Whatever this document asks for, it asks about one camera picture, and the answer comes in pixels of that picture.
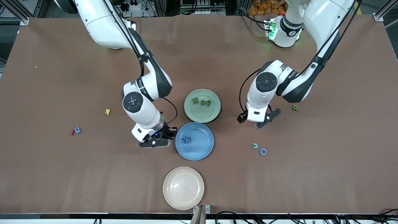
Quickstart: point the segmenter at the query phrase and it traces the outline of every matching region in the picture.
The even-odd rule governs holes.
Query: brown tabletop
[[[270,60],[303,69],[316,51],[308,33],[282,49],[238,16],[145,18],[139,27],[172,79],[173,126],[190,122],[183,102],[191,91],[219,96],[222,112],[207,124],[211,154],[188,161],[174,144],[139,148],[120,98],[122,86],[139,76],[134,53],[97,45],[80,19],[32,18],[0,80],[1,213],[179,212],[162,185],[180,166],[202,175],[201,203],[212,212],[398,207],[398,63],[382,23],[357,16],[300,110],[275,96],[271,106],[282,113],[260,130],[236,121],[239,87]],[[166,120],[174,116],[166,101],[154,103]],[[70,136],[75,127],[82,132]]]

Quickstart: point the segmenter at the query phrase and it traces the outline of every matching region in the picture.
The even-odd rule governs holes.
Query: cable
[[[135,52],[135,55],[137,56],[137,58],[139,57],[139,53],[138,53],[138,49],[137,46],[134,44],[133,41],[133,37],[131,36],[131,33],[128,31],[129,29],[126,26],[126,23],[124,23],[124,21],[119,17],[120,21],[122,22],[122,24],[124,25],[124,27],[126,28],[127,33],[129,34],[129,37],[127,36],[126,32],[124,31],[124,29],[122,28],[122,26],[117,22],[117,19],[115,17],[115,15],[112,13],[111,9],[109,8],[108,4],[106,3],[105,0],[102,0],[103,3],[105,4],[106,8],[108,9],[108,12],[112,15],[113,19],[115,20],[117,26],[120,28],[120,30],[122,31],[122,33],[124,34],[124,36],[126,37],[127,41],[129,42],[131,48],[133,49],[133,51]],[[144,76],[144,64],[140,63],[140,67],[141,67],[141,76]]]
[[[350,218],[350,219],[352,219],[354,222],[356,222],[357,224],[362,224],[362,223],[360,223],[360,222],[358,222],[356,219],[354,219],[353,217],[350,217],[350,216],[348,216],[348,215],[345,215],[346,217],[348,217],[348,218]]]
[[[219,223],[218,223],[218,217],[219,217],[219,215],[222,214],[222,213],[231,213],[231,214],[234,214],[234,215],[236,215],[237,217],[239,217],[240,219],[242,219],[243,221],[245,221],[247,224],[253,224],[253,223],[247,221],[247,219],[241,217],[240,215],[238,215],[238,214],[236,214],[236,213],[234,213],[234,212],[230,212],[230,211],[223,211],[223,212],[217,213],[217,214],[216,214],[216,217],[214,218],[215,224],[219,224]]]
[[[248,13],[247,10],[246,10],[245,8],[239,7],[239,8],[237,8],[237,9],[235,10],[233,16],[238,16],[238,15],[239,15],[239,14],[238,14],[238,10],[240,10],[240,11],[242,12],[243,15],[247,15],[247,13]]]
[[[171,119],[170,121],[168,121],[168,122],[166,122],[165,124],[170,124],[171,122],[173,122],[176,118],[177,118],[177,116],[178,116],[178,110],[177,110],[177,107],[170,101],[170,100],[168,100],[168,99],[166,99],[166,98],[164,98],[164,97],[162,97],[164,100],[166,100],[167,102],[169,102],[173,107],[174,107],[174,109],[176,110],[176,115],[173,117],[173,119]]]
[[[188,13],[183,13],[183,12],[180,12],[180,13],[183,14],[183,15],[191,15],[192,13],[194,13],[196,11],[197,4],[198,4],[198,2],[197,2],[197,0],[195,0],[195,2],[192,3],[192,8],[191,8],[191,10]]]
[[[153,2],[149,1],[149,4],[153,5],[155,8],[160,9],[160,10],[164,11],[164,13],[166,13],[165,10],[163,10],[162,8],[157,7]]]
[[[270,221],[268,224],[272,224],[273,222],[275,222],[277,219],[280,219],[281,217],[277,217],[276,219]]]
[[[305,219],[303,219],[304,220],[304,222],[301,222],[300,221],[300,219],[299,220],[296,220],[296,219],[291,219],[292,221],[297,221],[297,223],[298,224],[307,224],[307,222],[305,221]]]
[[[263,22],[263,21],[255,20],[255,19],[251,18],[250,16],[244,15],[244,14],[239,14],[238,16],[244,16],[244,17],[246,17],[246,18],[249,18],[251,21],[254,21],[254,22],[257,22],[257,23],[260,23],[260,24],[267,24],[267,23],[268,23],[268,22]]]
[[[271,32],[272,30],[270,30],[270,29],[265,29],[265,28],[262,28],[261,26],[260,26],[260,24],[258,24],[258,22],[257,22],[257,20],[256,20],[256,18],[253,16],[253,18],[254,18],[254,21],[256,22],[256,24],[258,25],[258,27],[260,27],[260,29],[262,29],[262,30],[265,30],[265,31],[268,31],[268,32]]]
[[[97,224],[97,220],[99,219],[99,223],[98,224],[102,224],[102,219],[99,218],[98,216],[96,217],[96,219],[94,220],[93,224]]]
[[[115,6],[115,8],[118,11],[119,16],[123,17],[123,12],[120,10],[120,8],[117,6]]]
[[[356,2],[356,1],[354,1],[353,4],[351,5],[350,11],[351,11],[351,9],[354,7],[355,2]],[[350,25],[352,19],[354,19],[355,15],[357,14],[357,11],[358,11],[358,9],[359,9],[359,7],[360,7],[360,5],[361,5],[361,2],[362,2],[362,0],[359,0],[358,7],[357,7],[357,9],[355,10],[353,16],[351,17],[351,20],[350,20],[349,24],[347,25],[347,27],[346,27],[345,30],[343,31],[343,34],[340,36],[340,39],[339,39],[338,43],[340,43],[341,38],[343,37],[344,33],[347,31],[347,29],[348,29],[348,27],[349,27],[349,25]],[[339,25],[336,27],[336,29],[332,32],[332,34],[330,35],[330,37],[329,37],[329,38],[325,41],[325,43],[320,47],[319,51],[315,54],[315,56],[319,55],[319,53],[321,52],[321,50],[325,47],[325,45],[326,45],[326,44],[329,42],[329,40],[332,38],[333,34],[334,34],[334,33],[340,28],[340,26],[343,24],[343,22],[345,21],[345,19],[347,18],[347,16],[348,16],[348,13],[344,16],[344,18],[341,20],[340,24],[339,24]],[[312,63],[313,63],[313,62],[311,61],[311,62],[303,69],[303,71],[301,71],[296,77],[294,77],[293,79],[291,79],[291,81],[293,81],[293,80],[295,80],[296,78],[300,77],[300,76],[308,69],[308,67],[309,67]]]
[[[332,53],[330,54],[330,57],[332,56],[332,54],[333,54],[334,51],[336,50],[336,48],[337,48],[337,46],[339,45],[340,41],[342,40],[344,34],[345,34],[346,31],[348,30],[348,27],[351,25],[352,21],[354,20],[354,17],[355,17],[355,15],[357,14],[357,11],[358,11],[359,7],[361,6],[361,3],[362,3],[362,0],[359,0],[359,1],[358,1],[358,7],[355,9],[354,14],[352,15],[350,21],[348,22],[347,27],[344,29],[343,33],[341,34],[339,41],[337,42],[337,44],[336,44],[336,46],[334,47]]]
[[[214,11],[217,13],[217,15],[218,15],[218,16],[221,16],[221,15],[217,12],[216,6],[213,6],[213,8],[214,8]]]
[[[152,11],[153,11],[153,16],[154,16],[154,17],[157,17],[157,16],[156,16],[156,14],[155,14],[155,10],[153,10],[153,8],[152,8],[152,5],[151,5],[151,3],[150,3],[149,5],[150,5],[150,8],[151,8],[151,9],[152,9]]]
[[[250,79],[250,77],[252,77],[252,75],[254,75],[254,74],[255,74],[256,72],[258,72],[258,71],[260,71],[260,69],[255,70],[251,75],[249,75],[249,76],[245,79],[245,81],[242,83],[242,86],[240,86],[240,90],[239,90],[239,105],[240,105],[240,108],[242,109],[243,112],[245,112],[246,110],[243,110],[242,102],[241,102],[241,100],[240,100],[240,96],[242,95],[242,88],[243,88],[243,86],[245,85],[246,81],[247,81],[248,79]]]
[[[388,210],[388,211],[386,211],[386,212],[381,213],[380,215],[386,215],[386,214],[388,214],[388,213],[390,213],[390,212],[395,212],[395,211],[398,211],[398,208]]]

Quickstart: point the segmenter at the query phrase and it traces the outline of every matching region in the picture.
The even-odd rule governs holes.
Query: plate
[[[193,98],[197,98],[198,103],[193,103]],[[211,104],[201,104],[201,101],[211,101]],[[221,102],[219,97],[208,89],[197,89],[191,92],[184,102],[185,114],[195,122],[208,123],[214,120],[221,110]]]
[[[163,195],[167,203],[178,210],[188,210],[199,204],[205,191],[200,174],[190,167],[178,167],[167,174]]]
[[[175,142],[182,157],[196,161],[210,154],[214,146],[214,136],[206,125],[193,122],[179,129]]]

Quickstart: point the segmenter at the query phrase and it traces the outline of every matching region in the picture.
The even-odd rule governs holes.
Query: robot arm
[[[304,24],[304,8],[309,0],[288,0],[285,16],[271,19],[266,25],[266,37],[280,47],[290,47],[299,39]]]
[[[304,100],[311,90],[315,78],[326,65],[339,40],[336,29],[348,14],[354,0],[311,1],[304,12],[304,23],[319,52],[304,74],[275,60],[267,62],[252,82],[248,95],[247,112],[238,117],[240,123],[246,119],[266,122],[269,102],[276,93],[286,101],[296,103]]]
[[[107,48],[127,48],[135,51],[138,61],[145,64],[149,73],[126,83],[122,90],[123,109],[136,122],[131,133],[141,143],[151,136],[156,136],[157,140],[172,140],[176,132],[169,129],[163,116],[152,103],[169,95],[172,82],[139,34],[132,29],[131,22],[118,16],[110,0],[54,1],[68,13],[78,11],[88,33],[97,44]],[[157,141],[150,146],[169,144],[169,141]]]

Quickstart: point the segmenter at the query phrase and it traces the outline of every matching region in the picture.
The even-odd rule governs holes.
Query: beige plate
[[[190,167],[178,167],[167,174],[163,195],[167,203],[178,210],[188,210],[199,204],[205,184],[200,174]]]

